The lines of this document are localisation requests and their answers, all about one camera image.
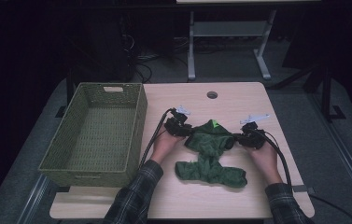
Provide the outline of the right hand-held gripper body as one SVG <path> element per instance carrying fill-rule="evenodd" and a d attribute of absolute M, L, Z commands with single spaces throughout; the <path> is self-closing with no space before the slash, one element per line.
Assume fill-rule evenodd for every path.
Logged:
<path fill-rule="evenodd" d="M 239 137 L 239 143 L 245 147 L 260 149 L 265 143 L 265 133 L 264 130 L 258 128 L 257 121 L 269 117 L 269 114 L 249 115 L 246 119 L 242 119 L 240 121 L 242 133 Z"/>

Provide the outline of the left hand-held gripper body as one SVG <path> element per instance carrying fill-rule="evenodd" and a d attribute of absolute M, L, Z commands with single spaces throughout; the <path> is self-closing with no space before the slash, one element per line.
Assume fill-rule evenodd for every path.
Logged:
<path fill-rule="evenodd" d="M 185 124 L 188 124 L 186 120 L 188 119 L 188 115 L 190 114 L 190 111 L 188 111 L 186 108 L 180 105 L 176 108 L 171 108 L 170 113 L 173 116 L 165 122 L 164 124 L 165 129 L 171 135 L 182 136 L 182 133 L 185 130 L 183 126 Z"/>

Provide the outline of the green fuzzy garment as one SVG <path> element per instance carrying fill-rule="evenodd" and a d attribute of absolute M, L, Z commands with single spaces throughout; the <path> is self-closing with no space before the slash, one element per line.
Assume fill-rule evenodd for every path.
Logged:
<path fill-rule="evenodd" d="M 176 176 L 181 180 L 203 181 L 240 189 L 247 184 L 246 172 L 238 167 L 225 167 L 219 162 L 222 154 L 233 148 L 234 138 L 215 120 L 195 127 L 184 146 L 198 153 L 196 161 L 177 161 Z"/>

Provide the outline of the person's left hand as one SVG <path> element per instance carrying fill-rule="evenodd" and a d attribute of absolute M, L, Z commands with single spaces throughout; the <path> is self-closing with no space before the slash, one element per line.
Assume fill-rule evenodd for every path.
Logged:
<path fill-rule="evenodd" d="M 174 136 L 167 132 L 167 130 L 161 126 L 160 135 L 157 136 L 153 152 L 150 156 L 152 161 L 161 164 L 166 156 L 176 147 L 177 143 L 184 139 L 183 136 Z"/>

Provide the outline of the person's right hand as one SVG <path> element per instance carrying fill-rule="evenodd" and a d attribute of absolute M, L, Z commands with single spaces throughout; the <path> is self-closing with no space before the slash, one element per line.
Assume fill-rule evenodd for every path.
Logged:
<path fill-rule="evenodd" d="M 277 153 L 268 142 L 265 142 L 260 149 L 245 147 L 245 150 L 267 185 L 283 182 L 277 168 Z"/>

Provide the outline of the grey tape strip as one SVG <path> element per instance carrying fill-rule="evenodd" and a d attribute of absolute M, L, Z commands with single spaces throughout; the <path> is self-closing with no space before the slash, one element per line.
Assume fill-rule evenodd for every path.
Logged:
<path fill-rule="evenodd" d="M 308 188 L 305 185 L 292 186 L 294 192 L 307 192 L 309 194 L 316 193 L 314 188 Z"/>

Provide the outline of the green woven basket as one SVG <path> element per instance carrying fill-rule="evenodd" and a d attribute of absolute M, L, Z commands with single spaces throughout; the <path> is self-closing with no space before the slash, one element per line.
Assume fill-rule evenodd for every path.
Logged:
<path fill-rule="evenodd" d="M 140 163 L 147 108 L 141 84 L 79 84 L 39 171 L 61 187 L 124 187 Z"/>

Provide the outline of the black metal stand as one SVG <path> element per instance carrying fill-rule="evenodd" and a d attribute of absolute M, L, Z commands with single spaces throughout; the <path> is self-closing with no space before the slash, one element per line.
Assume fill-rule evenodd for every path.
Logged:
<path fill-rule="evenodd" d="M 323 67 L 322 73 L 321 114 L 329 123 L 334 119 L 345 119 L 342 109 L 331 105 L 331 72 L 328 66 Z"/>

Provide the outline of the metal floor rail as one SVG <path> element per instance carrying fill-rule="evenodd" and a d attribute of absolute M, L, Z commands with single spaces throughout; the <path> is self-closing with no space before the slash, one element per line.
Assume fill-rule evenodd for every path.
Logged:
<path fill-rule="evenodd" d="M 325 115 L 321 109 L 321 102 L 317 99 L 314 94 L 308 94 L 307 98 L 315 109 L 317 116 L 320 121 L 323 123 L 327 133 L 331 137 L 332 142 L 335 144 L 339 157 L 347 170 L 350 178 L 352 179 L 352 155 L 348 147 L 345 144 L 345 141 L 339 134 L 337 128 L 334 126 L 333 122 L 335 120 L 346 120 L 345 114 L 342 112 L 338 105 L 333 105 L 332 109 L 334 113 L 330 113 L 329 115 Z"/>
<path fill-rule="evenodd" d="M 31 224 L 33 217 L 40 205 L 40 202 L 48 187 L 49 180 L 40 175 L 30 191 L 27 202 L 21 210 L 21 214 L 17 220 L 17 224 Z"/>

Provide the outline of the white metal frame table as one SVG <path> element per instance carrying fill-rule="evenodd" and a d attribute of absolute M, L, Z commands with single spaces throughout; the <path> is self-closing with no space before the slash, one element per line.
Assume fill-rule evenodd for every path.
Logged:
<path fill-rule="evenodd" d="M 250 4 L 253 7 L 271 6 L 266 20 L 242 19 L 238 21 L 197 21 L 196 9 L 190 11 L 189 51 L 187 55 L 188 80 L 196 79 L 194 40 L 196 37 L 259 37 L 260 46 L 254 49 L 254 57 L 264 80 L 270 80 L 271 74 L 263 58 L 270 33 L 274 26 L 278 7 L 275 4 L 312 3 L 319 0 L 176 0 L 180 6 L 189 7 L 230 7 L 239 10 Z"/>

